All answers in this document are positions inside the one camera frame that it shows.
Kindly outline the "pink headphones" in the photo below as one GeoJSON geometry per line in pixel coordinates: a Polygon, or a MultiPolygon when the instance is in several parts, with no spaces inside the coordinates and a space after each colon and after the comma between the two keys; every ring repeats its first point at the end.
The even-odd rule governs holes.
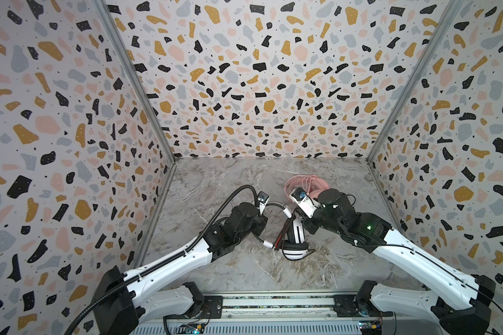
{"type": "Polygon", "coordinates": [[[297,188],[303,188],[311,198],[316,198],[322,191],[325,191],[330,185],[315,174],[299,174],[291,177],[284,186],[286,198],[292,202],[290,197],[292,191],[297,188]]]}

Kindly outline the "white black headphones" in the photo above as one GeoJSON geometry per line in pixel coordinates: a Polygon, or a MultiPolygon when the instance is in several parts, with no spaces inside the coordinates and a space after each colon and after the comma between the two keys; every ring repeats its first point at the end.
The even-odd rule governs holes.
{"type": "Polygon", "coordinates": [[[287,260],[293,262],[303,260],[316,251],[310,247],[305,238],[305,229],[297,209],[291,210],[281,202],[268,203],[267,207],[278,207],[287,217],[287,220],[273,243],[254,235],[261,244],[266,248],[280,251],[287,260]]]}

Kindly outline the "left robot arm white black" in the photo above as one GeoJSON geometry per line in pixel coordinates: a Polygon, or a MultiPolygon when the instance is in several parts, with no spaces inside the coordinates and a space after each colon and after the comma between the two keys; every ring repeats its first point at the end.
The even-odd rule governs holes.
{"type": "Polygon", "coordinates": [[[120,272],[117,267],[102,277],[92,299],[101,334],[130,334],[141,323],[167,315],[196,316],[205,300],[197,285],[188,282],[155,295],[163,287],[231,253],[249,234],[259,235],[268,221],[263,203],[242,202],[229,217],[216,221],[198,241],[148,265],[120,272]]]}

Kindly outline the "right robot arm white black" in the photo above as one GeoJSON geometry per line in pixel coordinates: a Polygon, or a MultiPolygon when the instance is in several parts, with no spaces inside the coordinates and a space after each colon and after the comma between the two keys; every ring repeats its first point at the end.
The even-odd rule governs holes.
{"type": "Polygon", "coordinates": [[[296,188],[291,199],[305,229],[320,228],[338,234],[356,248],[398,266],[425,286],[423,290],[392,288],[364,281],[354,304],[365,316],[405,314],[434,322],[446,334],[485,334],[495,282],[469,275],[438,260],[412,243],[390,223],[372,213],[357,212],[349,196],[334,188],[311,198],[296,188]]]}

